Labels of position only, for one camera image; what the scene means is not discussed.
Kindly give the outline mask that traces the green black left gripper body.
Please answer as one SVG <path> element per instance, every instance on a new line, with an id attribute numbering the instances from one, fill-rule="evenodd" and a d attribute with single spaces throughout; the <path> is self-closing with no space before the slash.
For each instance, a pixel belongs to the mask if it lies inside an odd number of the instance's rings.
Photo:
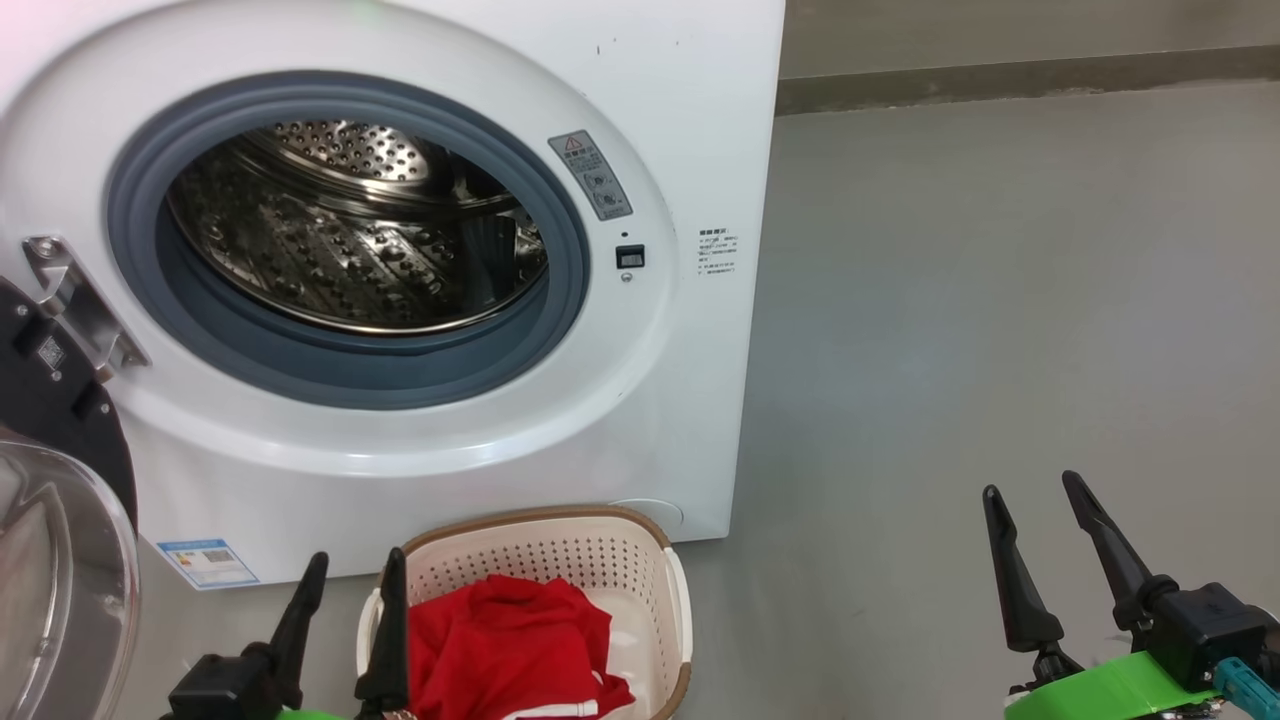
<path id="1" fill-rule="evenodd" d="M 268 644 L 237 656 L 206 653 L 168 696 L 164 719 L 333 719 L 301 707 L 300 671 Z"/>

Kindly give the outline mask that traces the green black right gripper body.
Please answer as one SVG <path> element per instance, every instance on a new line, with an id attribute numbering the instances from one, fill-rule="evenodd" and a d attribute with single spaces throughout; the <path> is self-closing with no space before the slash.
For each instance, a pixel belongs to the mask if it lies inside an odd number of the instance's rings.
<path id="1" fill-rule="evenodd" d="M 1184 591 L 1151 578 L 1135 597 L 1149 620 L 1142 651 L 1015 694 L 1007 719 L 1211 719 L 1221 707 L 1275 719 L 1271 616 L 1219 583 Z"/>

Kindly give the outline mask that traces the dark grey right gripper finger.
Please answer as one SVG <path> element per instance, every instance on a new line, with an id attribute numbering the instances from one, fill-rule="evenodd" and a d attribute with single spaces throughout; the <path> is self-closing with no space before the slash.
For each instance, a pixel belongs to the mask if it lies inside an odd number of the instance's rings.
<path id="1" fill-rule="evenodd" d="M 1015 653 L 1036 656 L 1033 679 L 1012 685 L 1012 693 L 1029 693 L 1083 673 L 1060 644 L 1065 637 L 1059 618 L 1050 612 L 1018 548 L 1018 527 L 996 486 L 982 492 L 986 528 L 995 571 L 1006 646 Z"/>
<path id="2" fill-rule="evenodd" d="M 1079 528 L 1094 546 L 1114 598 L 1112 616 L 1119 629 L 1130 633 L 1165 629 L 1170 621 L 1161 602 L 1178 591 L 1176 582 L 1148 569 L 1079 473 L 1064 471 L 1062 487 Z"/>

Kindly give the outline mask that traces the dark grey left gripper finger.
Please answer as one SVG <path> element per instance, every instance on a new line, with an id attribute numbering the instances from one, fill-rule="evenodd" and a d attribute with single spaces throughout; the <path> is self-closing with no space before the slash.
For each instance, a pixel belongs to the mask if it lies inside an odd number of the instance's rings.
<path id="1" fill-rule="evenodd" d="M 388 716 L 410 706 L 406 559 L 399 547 L 392 548 L 388 555 L 379 600 L 381 614 L 372 634 L 367 666 L 355 688 L 362 716 Z"/>
<path id="2" fill-rule="evenodd" d="M 266 698 L 271 711 L 302 706 L 301 674 L 310 624 L 323 602 L 329 555 L 316 552 L 308 561 L 270 642 L 266 644 Z"/>

